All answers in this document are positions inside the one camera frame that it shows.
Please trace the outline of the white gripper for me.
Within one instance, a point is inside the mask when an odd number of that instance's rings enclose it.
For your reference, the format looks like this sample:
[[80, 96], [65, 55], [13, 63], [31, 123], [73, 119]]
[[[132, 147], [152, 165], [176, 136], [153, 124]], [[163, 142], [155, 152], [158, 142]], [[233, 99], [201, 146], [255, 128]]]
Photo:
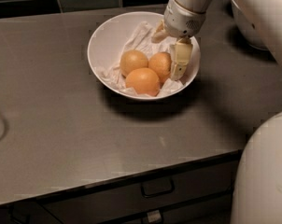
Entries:
[[[161, 43], [166, 37], [192, 37], [196, 35], [205, 21], [204, 13], [185, 9], [176, 0], [169, 0], [163, 20], [159, 22], [151, 37], [152, 43]], [[190, 62], [193, 45], [189, 38], [179, 38], [170, 46], [172, 80], [183, 77]]]

